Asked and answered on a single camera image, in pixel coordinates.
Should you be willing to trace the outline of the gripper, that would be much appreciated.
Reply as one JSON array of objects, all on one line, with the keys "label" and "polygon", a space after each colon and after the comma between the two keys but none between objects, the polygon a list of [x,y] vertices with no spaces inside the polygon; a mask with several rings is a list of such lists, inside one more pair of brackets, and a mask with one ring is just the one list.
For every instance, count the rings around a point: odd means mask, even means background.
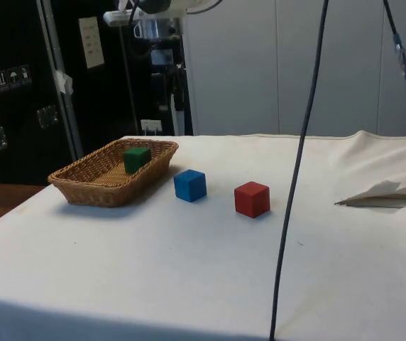
[{"label": "gripper", "polygon": [[181,36],[180,19],[147,19],[139,21],[139,38],[167,40]]}]

